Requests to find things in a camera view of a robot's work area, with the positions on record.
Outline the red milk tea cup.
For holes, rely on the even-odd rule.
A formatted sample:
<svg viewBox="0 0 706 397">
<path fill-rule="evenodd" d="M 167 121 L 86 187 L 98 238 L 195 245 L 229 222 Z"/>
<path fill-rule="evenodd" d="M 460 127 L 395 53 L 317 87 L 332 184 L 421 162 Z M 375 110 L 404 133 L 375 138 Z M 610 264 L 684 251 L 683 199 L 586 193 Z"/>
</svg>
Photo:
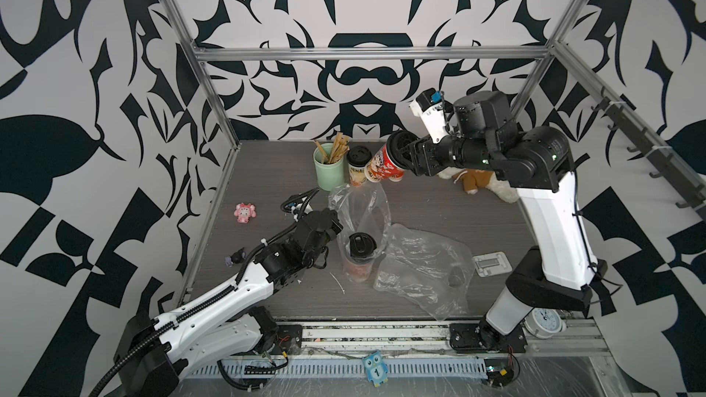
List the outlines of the red milk tea cup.
<svg viewBox="0 0 706 397">
<path fill-rule="evenodd" d="M 395 134 L 413 134 L 408 130 L 398 130 L 393 132 L 387 139 L 385 145 L 372 157 L 366 165 L 365 175 L 367 180 L 379 183 L 384 180 L 400 182 L 404 177 L 404 163 L 396 163 L 393 159 L 393 136 Z"/>
<path fill-rule="evenodd" d="M 369 279 L 376 249 L 376 241 L 367 233 L 353 233 L 349 237 L 344 250 L 343 268 L 352 282 L 361 283 Z"/>
</svg>

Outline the clear plastic bag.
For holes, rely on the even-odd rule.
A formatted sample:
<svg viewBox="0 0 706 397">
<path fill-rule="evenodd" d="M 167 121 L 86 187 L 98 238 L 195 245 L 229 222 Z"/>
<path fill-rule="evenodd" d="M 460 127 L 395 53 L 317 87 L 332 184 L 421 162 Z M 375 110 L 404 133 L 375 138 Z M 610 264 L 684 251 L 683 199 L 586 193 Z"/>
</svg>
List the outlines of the clear plastic bag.
<svg viewBox="0 0 706 397">
<path fill-rule="evenodd" d="M 387 246 L 392 223 L 389 203 L 382 185 L 367 182 L 360 187 L 349 184 L 335 187 L 328 196 L 328 205 L 338 214 L 338 220 L 343 226 L 338 235 L 338 247 L 342 257 L 353 233 L 367 233 L 377 243 L 374 266 Z"/>
<path fill-rule="evenodd" d="M 373 288 L 415 303 L 438 321 L 469 314 L 473 254 L 461 242 L 393 224 Z"/>
</svg>

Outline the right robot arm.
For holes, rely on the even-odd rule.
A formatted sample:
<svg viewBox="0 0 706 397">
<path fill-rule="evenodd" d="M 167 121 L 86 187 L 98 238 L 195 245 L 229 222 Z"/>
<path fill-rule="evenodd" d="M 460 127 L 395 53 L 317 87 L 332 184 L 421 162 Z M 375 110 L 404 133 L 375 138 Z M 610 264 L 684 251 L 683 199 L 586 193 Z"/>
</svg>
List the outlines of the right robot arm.
<svg viewBox="0 0 706 397">
<path fill-rule="evenodd" d="M 536 242 L 485 314 L 480 335 L 498 342 L 535 309 L 586 314 L 591 285 L 602 279 L 606 264 L 594 255 L 584 232 L 568 138 L 548 126 L 520 130 L 509 99 L 499 91 L 450 103 L 428 89 L 410 108 L 428 134 L 402 133 L 402 143 L 393 147 L 402 169 L 416 176 L 436 176 L 449 167 L 493 172 L 516 189 Z"/>
</svg>

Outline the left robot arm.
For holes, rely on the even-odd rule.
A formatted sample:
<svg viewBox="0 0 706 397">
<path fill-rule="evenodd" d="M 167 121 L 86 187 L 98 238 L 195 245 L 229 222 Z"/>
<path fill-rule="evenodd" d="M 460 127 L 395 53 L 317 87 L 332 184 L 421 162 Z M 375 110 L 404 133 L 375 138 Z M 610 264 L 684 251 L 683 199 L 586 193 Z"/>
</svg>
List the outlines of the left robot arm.
<svg viewBox="0 0 706 397">
<path fill-rule="evenodd" d="M 234 354 L 270 350 L 277 325 L 261 303 L 314 268 L 342 229 L 331 209 L 303 213 L 256 247 L 231 279 L 155 318 L 140 312 L 128 321 L 114 364 L 91 395 L 118 378 L 127 396 L 169 396 L 192 371 Z"/>
</svg>

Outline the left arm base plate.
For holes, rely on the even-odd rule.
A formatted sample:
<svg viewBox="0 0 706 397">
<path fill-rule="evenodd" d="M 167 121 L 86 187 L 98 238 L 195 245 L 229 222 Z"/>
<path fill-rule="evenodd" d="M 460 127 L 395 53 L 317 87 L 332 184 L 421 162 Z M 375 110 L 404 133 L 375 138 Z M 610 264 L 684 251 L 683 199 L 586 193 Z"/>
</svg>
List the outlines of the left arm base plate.
<svg viewBox="0 0 706 397">
<path fill-rule="evenodd" d="M 275 333 L 268 333 L 250 351 L 235 351 L 234 356 L 261 355 L 281 355 L 286 352 L 288 355 L 298 355 L 301 353 L 303 338 L 303 327 L 301 325 L 281 325 Z"/>
</svg>

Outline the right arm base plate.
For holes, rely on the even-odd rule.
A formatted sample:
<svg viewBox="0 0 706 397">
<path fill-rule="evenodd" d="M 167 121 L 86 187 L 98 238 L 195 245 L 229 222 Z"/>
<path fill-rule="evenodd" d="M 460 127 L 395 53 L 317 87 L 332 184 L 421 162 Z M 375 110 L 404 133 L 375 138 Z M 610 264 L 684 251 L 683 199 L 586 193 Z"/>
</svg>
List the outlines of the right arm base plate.
<svg viewBox="0 0 706 397">
<path fill-rule="evenodd" d="M 505 336 L 486 321 L 452 323 L 449 330 L 450 347 L 459 354 L 526 352 L 527 340 L 520 325 Z"/>
</svg>

